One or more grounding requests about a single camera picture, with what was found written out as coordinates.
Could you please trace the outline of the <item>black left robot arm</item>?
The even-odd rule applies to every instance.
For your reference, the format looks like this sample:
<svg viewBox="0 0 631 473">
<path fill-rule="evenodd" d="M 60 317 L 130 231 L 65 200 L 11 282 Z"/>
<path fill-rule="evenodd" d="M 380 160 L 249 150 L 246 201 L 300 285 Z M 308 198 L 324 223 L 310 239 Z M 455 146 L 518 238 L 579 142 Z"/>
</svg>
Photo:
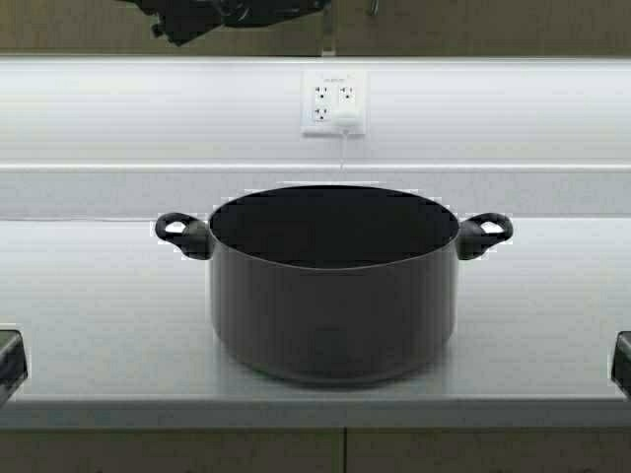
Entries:
<svg viewBox="0 0 631 473">
<path fill-rule="evenodd" d="M 255 29 L 297 20 L 325 11 L 331 2 L 135 0 L 130 4 L 157 18 L 151 27 L 154 37 L 164 35 L 169 43 L 180 47 L 221 27 Z"/>
</svg>

